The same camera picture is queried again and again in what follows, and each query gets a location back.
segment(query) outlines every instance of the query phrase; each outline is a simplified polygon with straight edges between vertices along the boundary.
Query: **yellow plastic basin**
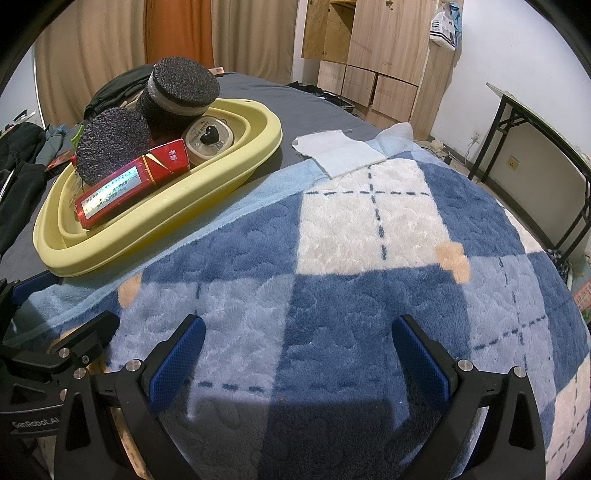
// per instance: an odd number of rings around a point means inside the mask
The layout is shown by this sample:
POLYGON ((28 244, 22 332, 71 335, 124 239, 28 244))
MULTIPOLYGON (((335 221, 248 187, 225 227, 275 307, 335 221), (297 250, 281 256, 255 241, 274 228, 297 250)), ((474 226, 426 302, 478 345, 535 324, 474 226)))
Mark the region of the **yellow plastic basin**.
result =
POLYGON ((217 99, 205 115, 228 123, 233 146, 90 231, 81 227, 71 207, 76 175, 68 165, 33 230, 33 244, 51 272, 82 275, 172 230, 238 188, 281 144, 281 123, 261 103, 217 99))

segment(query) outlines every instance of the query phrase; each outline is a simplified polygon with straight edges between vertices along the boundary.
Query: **blue gripper pad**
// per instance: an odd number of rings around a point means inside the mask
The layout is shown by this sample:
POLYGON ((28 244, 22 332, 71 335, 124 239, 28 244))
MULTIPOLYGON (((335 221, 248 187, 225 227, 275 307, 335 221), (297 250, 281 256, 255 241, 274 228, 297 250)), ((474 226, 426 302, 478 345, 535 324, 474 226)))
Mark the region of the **blue gripper pad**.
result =
POLYGON ((392 340, 400 363, 410 373, 425 401, 433 410, 447 411, 451 402, 449 380, 403 317, 392 323, 392 340))
MULTIPOLYGON (((150 380, 148 405, 154 415, 169 408, 203 347, 205 322, 199 317, 192 319, 188 317, 184 322, 189 323, 189 326, 170 349, 150 380)), ((174 336, 173 333, 167 342, 173 340, 174 336)))

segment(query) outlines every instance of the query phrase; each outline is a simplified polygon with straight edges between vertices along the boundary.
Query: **blue plaid blanket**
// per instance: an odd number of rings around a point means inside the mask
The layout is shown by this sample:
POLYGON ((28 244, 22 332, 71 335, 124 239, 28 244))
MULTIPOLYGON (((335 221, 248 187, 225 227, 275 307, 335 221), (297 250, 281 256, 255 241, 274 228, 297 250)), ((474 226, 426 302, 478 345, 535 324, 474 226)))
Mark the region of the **blue plaid blanket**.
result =
POLYGON ((455 358, 526 368, 558 478, 589 434, 590 341, 539 244, 418 147, 333 180, 304 164, 266 180, 285 189, 299 169, 302 191, 265 197, 263 182, 105 285, 33 295, 10 342, 45 348, 111 310, 120 369, 198 314, 202 354, 161 421, 203 479, 391 479, 439 420, 392 344, 409 313, 455 358))

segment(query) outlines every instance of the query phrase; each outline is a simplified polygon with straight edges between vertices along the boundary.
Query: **gray bed sheet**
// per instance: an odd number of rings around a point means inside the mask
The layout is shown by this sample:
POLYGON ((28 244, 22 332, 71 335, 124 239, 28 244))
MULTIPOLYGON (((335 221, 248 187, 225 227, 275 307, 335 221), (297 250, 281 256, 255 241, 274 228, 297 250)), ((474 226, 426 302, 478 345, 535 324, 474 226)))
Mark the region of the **gray bed sheet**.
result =
MULTIPOLYGON (((343 109, 292 87, 241 73, 227 73, 219 78, 219 82, 221 98, 244 98, 264 103, 281 120, 281 146, 257 169, 250 181, 302 161, 303 158, 291 146, 296 137, 322 130, 342 130, 354 140, 367 141, 380 132, 379 128, 343 109)), ((24 280, 47 269, 33 247, 33 226, 53 181, 48 182, 31 220, 2 257, 0 278, 24 280)))

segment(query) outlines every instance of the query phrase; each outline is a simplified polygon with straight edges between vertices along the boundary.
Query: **small red box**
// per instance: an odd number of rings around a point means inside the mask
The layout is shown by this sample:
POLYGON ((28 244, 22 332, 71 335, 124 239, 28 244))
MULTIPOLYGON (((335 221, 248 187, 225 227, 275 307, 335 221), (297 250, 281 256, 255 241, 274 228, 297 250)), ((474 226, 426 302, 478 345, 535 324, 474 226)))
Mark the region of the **small red box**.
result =
POLYGON ((78 220, 90 230, 187 171, 189 159, 182 139, 155 147, 80 195, 74 201, 78 220))

